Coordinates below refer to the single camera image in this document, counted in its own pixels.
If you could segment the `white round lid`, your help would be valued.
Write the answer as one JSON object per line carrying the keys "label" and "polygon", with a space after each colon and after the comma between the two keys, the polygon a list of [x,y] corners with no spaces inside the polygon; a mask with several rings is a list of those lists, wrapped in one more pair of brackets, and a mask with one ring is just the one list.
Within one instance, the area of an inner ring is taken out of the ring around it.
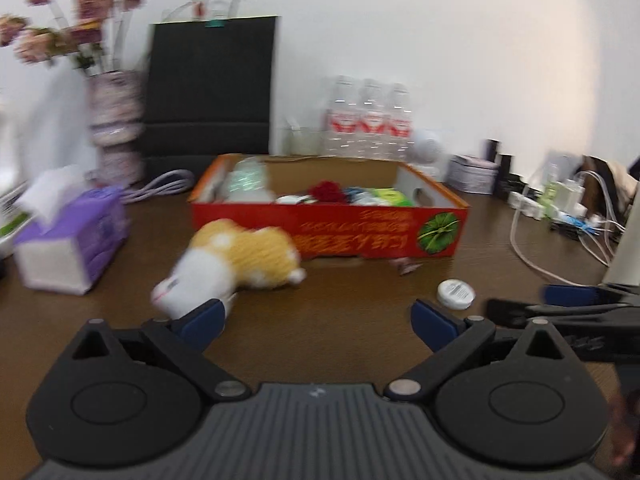
{"label": "white round lid", "polygon": [[475,290],[467,282],[456,278],[442,281],[437,287],[438,302],[450,310],[469,309],[475,298]]}

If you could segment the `small clear candy wrapper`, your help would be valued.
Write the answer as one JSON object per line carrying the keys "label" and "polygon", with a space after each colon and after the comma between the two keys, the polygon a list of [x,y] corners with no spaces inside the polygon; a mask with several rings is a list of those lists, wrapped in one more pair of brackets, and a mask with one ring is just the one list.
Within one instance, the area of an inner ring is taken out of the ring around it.
{"label": "small clear candy wrapper", "polygon": [[408,275],[422,266],[421,261],[416,261],[411,258],[397,258],[390,262],[397,270],[399,275]]}

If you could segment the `green tissue pack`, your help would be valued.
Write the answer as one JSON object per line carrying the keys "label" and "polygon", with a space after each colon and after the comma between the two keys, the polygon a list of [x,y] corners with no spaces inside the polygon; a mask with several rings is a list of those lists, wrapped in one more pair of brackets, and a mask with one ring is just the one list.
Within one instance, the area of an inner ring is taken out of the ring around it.
{"label": "green tissue pack", "polygon": [[394,188],[369,188],[370,194],[381,204],[391,207],[412,207],[413,201]]}

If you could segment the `greenish plastic bag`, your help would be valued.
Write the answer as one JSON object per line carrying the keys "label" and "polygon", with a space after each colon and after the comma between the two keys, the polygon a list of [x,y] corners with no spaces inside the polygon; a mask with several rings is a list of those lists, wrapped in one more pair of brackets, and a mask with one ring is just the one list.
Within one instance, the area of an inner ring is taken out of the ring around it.
{"label": "greenish plastic bag", "polygon": [[258,157],[237,162],[224,180],[227,203],[271,204],[276,196],[271,191],[267,165]]}

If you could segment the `blue patterned packet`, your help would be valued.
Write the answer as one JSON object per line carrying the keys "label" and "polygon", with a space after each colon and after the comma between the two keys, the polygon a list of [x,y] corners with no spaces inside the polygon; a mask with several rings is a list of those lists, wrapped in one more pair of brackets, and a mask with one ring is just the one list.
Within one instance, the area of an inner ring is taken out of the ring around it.
{"label": "blue patterned packet", "polygon": [[343,188],[343,193],[349,205],[371,205],[374,199],[374,196],[366,188],[358,188],[358,186]]}

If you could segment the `red rose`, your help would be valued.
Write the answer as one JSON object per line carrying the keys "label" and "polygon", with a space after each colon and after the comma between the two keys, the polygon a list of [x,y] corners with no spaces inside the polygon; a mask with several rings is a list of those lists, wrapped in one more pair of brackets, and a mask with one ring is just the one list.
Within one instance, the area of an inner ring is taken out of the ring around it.
{"label": "red rose", "polygon": [[341,185],[334,181],[324,180],[308,188],[308,195],[318,203],[347,204],[348,197]]}

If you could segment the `yellow white plush toy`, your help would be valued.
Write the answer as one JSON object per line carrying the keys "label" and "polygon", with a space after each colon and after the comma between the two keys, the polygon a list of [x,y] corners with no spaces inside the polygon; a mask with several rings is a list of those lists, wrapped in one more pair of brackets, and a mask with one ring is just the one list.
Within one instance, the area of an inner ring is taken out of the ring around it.
{"label": "yellow white plush toy", "polygon": [[232,310],[239,289],[296,286],[306,278],[292,237],[276,226],[245,229],[230,219],[206,223],[190,240],[151,301],[170,318],[181,318],[209,300]]}

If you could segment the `black cosmetic bottle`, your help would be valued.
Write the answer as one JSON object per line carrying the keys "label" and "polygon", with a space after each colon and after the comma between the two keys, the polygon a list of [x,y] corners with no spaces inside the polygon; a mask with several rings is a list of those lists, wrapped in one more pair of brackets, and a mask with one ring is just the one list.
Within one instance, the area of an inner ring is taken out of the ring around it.
{"label": "black cosmetic bottle", "polygon": [[499,152],[500,142],[497,140],[487,140],[485,142],[484,159],[493,162],[497,167],[497,172],[492,185],[492,195],[502,197],[506,194],[511,174],[512,156]]}

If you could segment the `red cardboard box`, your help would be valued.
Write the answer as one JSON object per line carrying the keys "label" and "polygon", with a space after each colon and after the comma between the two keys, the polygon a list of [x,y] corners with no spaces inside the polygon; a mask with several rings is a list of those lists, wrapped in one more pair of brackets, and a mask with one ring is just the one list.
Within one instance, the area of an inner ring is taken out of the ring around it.
{"label": "red cardboard box", "polygon": [[[189,202],[197,228],[222,218],[247,229],[278,226],[293,237],[300,255],[368,259],[447,257],[457,249],[469,206],[430,177],[404,162],[339,157],[259,157],[272,203],[233,203],[224,185],[240,154],[215,158],[195,185]],[[339,203],[285,204],[323,182],[341,188],[388,188],[407,206]]]}

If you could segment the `water bottle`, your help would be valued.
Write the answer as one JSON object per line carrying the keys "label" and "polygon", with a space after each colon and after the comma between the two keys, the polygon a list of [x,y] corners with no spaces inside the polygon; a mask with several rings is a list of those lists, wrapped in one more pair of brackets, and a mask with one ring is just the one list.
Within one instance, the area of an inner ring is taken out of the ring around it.
{"label": "water bottle", "polygon": [[358,122],[356,88],[352,78],[339,76],[333,84],[326,110],[324,152],[328,156],[352,157],[356,153]]}
{"label": "water bottle", "polygon": [[409,91],[403,84],[394,84],[386,101],[386,133],[388,156],[406,160],[411,148],[412,111]]}
{"label": "water bottle", "polygon": [[382,159],[385,148],[385,110],[381,85],[366,79],[360,90],[358,145],[364,158]]}

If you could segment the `glass cup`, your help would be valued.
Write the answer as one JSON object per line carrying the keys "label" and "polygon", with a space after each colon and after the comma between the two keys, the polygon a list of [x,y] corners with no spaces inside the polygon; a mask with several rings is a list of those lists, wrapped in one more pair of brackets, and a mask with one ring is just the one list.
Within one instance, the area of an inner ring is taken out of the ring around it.
{"label": "glass cup", "polygon": [[285,130],[283,149],[294,156],[318,156],[323,153],[323,134],[317,128],[288,125]]}

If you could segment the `middle water bottle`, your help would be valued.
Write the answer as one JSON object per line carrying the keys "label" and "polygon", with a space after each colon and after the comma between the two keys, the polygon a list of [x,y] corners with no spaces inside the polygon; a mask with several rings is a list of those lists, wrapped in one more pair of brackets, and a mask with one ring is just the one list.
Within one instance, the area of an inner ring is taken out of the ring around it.
{"label": "middle water bottle", "polygon": [[360,90],[358,145],[364,158],[382,159],[385,148],[385,110],[381,85],[366,79]]}

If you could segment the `purple patterned vase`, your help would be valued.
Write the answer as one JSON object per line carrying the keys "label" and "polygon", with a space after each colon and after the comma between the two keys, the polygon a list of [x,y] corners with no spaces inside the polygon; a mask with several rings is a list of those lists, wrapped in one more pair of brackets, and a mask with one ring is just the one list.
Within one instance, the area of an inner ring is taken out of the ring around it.
{"label": "purple patterned vase", "polygon": [[98,150],[98,177],[130,186],[142,179],[141,155],[134,141],[142,133],[141,76],[113,70],[88,79],[89,128]]}

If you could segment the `black paper bag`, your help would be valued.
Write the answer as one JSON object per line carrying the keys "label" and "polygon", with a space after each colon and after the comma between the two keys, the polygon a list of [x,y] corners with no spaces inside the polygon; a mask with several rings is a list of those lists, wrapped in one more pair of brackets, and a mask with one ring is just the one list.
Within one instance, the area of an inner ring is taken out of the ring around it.
{"label": "black paper bag", "polygon": [[190,20],[171,13],[154,26],[134,142],[147,178],[268,154],[278,19],[241,18],[240,1],[198,0]]}

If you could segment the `pink dried flowers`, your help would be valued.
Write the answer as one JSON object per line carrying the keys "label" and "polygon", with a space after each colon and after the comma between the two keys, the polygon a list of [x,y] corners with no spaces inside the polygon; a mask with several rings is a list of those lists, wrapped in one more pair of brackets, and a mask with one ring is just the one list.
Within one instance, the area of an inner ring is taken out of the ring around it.
{"label": "pink dried flowers", "polygon": [[87,76],[118,72],[132,12],[146,0],[25,0],[43,8],[52,23],[26,15],[1,15],[1,47],[12,48],[24,64],[55,65],[67,58]]}

